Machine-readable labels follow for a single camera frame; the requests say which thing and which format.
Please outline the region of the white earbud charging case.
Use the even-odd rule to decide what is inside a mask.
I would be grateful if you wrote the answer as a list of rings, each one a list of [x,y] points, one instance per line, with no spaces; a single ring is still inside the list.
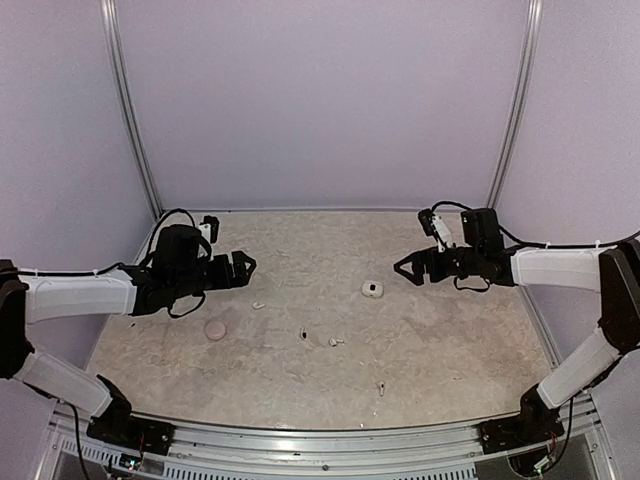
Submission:
[[[362,284],[361,293],[368,298],[381,298],[384,294],[384,286],[380,282],[365,281]]]

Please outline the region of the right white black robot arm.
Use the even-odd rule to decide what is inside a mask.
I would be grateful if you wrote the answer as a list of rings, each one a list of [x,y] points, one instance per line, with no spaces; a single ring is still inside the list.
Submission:
[[[511,433],[523,444],[548,434],[561,406],[584,388],[604,379],[629,353],[639,348],[639,241],[553,245],[515,239],[492,208],[462,207],[464,243],[457,245],[435,209],[424,209],[418,221],[433,247],[415,251],[393,266],[416,286],[455,282],[469,277],[492,286],[555,286],[597,292],[601,316],[588,336],[550,375],[520,400]]]

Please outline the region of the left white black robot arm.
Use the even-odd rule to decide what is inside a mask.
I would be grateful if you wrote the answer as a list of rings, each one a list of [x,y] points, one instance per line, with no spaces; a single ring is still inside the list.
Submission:
[[[37,349],[27,327],[45,320],[91,315],[146,316],[171,312],[185,297],[204,301],[210,291],[250,283],[255,259],[242,251],[216,255],[213,220],[161,229],[155,246],[135,265],[91,272],[21,271],[1,263],[1,376],[16,380],[90,415],[121,445],[133,443],[140,424],[128,399],[109,380]]]

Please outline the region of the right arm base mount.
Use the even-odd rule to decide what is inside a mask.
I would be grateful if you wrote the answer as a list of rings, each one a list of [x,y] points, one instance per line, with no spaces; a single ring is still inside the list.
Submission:
[[[484,454],[493,454],[551,440],[565,433],[559,409],[550,409],[534,386],[520,398],[516,415],[483,421],[478,425]]]

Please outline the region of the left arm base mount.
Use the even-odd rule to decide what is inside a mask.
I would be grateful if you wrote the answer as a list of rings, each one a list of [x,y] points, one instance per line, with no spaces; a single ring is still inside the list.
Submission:
[[[112,445],[166,456],[176,427],[168,422],[146,419],[132,414],[132,405],[110,380],[98,375],[107,387],[111,402],[106,410],[92,417],[87,435]]]

